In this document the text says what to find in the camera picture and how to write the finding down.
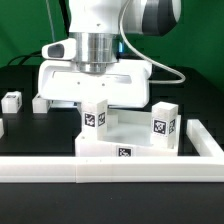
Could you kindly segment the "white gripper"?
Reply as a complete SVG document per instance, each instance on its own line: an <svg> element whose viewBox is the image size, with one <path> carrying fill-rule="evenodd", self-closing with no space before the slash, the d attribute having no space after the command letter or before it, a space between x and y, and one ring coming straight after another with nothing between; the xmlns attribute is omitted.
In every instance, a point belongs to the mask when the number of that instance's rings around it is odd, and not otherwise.
<svg viewBox="0 0 224 224"><path fill-rule="evenodd" d="M46 60L39 68L38 93L48 100L103 98L112 106L142 108L149 101L151 73L152 65L143 60L121 59L104 74L80 72L70 61Z"/></svg>

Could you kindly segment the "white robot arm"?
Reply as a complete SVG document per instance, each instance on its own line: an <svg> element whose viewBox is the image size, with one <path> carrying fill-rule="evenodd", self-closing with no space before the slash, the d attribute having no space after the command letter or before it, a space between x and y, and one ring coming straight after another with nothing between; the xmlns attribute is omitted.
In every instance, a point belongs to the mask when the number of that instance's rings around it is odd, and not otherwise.
<svg viewBox="0 0 224 224"><path fill-rule="evenodd" d="M127 33L163 36L180 18L181 0L69 0L69 37L42 48L38 93L44 99L143 107L154 61L119 52Z"/></svg>

